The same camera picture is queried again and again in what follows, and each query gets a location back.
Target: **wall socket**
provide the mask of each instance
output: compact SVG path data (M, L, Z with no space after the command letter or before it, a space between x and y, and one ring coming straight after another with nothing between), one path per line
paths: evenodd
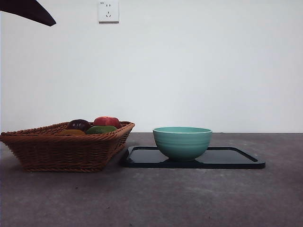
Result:
M119 1L100 1L98 10L99 24L119 23Z

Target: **wicker basket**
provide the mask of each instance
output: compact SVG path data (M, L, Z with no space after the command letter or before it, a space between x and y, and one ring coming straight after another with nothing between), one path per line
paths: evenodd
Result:
M121 128L93 135L56 135L68 122L1 133L7 145L28 172L97 172L125 147L134 123L120 122Z

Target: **gray countertop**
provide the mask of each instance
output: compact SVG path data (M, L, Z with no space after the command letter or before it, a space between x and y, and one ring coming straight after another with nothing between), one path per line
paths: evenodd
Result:
M128 146L154 145L131 133ZM214 133L264 169L157 169L27 173L1 146L2 227L303 227L303 134Z

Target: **ceramic bowl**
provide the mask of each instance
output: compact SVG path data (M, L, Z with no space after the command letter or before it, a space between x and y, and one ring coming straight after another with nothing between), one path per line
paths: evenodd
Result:
M192 127L163 127L153 131L160 152L175 161L191 161L208 148L212 130Z

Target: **tray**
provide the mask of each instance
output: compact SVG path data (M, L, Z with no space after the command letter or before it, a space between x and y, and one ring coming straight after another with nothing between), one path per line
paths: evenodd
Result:
M262 169L265 162L234 147L209 147L189 162L168 159L157 147L129 147L120 164L134 168Z

